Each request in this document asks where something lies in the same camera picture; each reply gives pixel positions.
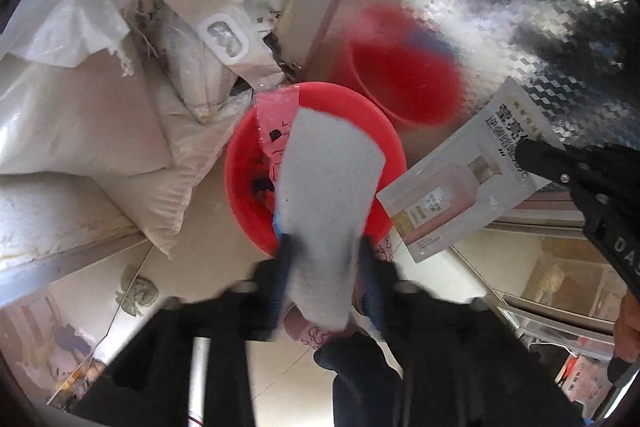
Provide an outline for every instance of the pink shoe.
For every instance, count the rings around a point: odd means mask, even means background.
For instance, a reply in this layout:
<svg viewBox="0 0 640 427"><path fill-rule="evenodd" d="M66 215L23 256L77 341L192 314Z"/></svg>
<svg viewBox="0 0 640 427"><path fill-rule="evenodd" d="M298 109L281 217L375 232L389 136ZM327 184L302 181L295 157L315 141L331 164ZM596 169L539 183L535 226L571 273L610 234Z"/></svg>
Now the pink shoe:
<svg viewBox="0 0 640 427"><path fill-rule="evenodd" d="M357 325L351 323L344 331L321 328L307 320L295 304L291 305L282 322L284 330L294 341L303 344L303 346L309 346L311 349L320 349L324 344L338 337L350 337L356 331L361 331Z"/></svg>

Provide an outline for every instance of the person's leg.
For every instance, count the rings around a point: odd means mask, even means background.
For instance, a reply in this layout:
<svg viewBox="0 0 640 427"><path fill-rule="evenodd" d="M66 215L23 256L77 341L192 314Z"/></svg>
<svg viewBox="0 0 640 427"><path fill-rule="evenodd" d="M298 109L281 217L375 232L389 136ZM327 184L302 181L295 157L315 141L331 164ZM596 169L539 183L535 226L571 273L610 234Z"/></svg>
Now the person's leg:
<svg viewBox="0 0 640 427"><path fill-rule="evenodd" d="M347 383L336 375L332 400L334 403L334 427L363 427L366 425L362 409Z"/></svg>
<svg viewBox="0 0 640 427"><path fill-rule="evenodd" d="M334 380L335 427L393 425L400 376L388 366L378 343L361 333L339 337L314 353Z"/></svg>

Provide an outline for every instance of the white label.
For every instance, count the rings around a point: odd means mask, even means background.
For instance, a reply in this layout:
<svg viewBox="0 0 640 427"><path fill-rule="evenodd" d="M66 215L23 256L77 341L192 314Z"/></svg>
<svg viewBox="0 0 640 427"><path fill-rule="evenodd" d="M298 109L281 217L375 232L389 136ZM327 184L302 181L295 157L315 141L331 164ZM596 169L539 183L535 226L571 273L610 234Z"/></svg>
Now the white label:
<svg viewBox="0 0 640 427"><path fill-rule="evenodd" d="M417 229L451 206L452 193L450 188L436 187L426 196L421 197L404 211L411 224Z"/></svg>

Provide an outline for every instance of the reflective metal surface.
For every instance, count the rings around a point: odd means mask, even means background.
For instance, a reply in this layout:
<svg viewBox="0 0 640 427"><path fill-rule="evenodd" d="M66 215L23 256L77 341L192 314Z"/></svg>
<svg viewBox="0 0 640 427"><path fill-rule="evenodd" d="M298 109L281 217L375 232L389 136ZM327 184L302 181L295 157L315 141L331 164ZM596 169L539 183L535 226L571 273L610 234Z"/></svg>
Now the reflective metal surface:
<svg viewBox="0 0 640 427"><path fill-rule="evenodd" d="M454 50L466 84L461 121L512 77L566 143L640 149L633 0L340 0L312 60L314 78L330 69L351 14L379 1L407 7ZM433 146L454 129L434 129Z"/></svg>

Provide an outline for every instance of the product package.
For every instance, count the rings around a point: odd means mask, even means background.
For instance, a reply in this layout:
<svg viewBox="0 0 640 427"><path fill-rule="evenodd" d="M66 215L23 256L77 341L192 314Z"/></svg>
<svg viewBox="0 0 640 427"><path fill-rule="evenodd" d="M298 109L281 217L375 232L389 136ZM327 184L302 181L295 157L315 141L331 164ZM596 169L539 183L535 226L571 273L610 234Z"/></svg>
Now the product package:
<svg viewBox="0 0 640 427"><path fill-rule="evenodd" d="M548 180L515 160L522 139L562 148L529 95L509 79L491 102L378 200L416 263L488 225Z"/></svg>
<svg viewBox="0 0 640 427"><path fill-rule="evenodd" d="M607 378L607 362L584 356L568 360L559 384L571 402L582 404L582 417L587 419L593 418L613 386Z"/></svg>

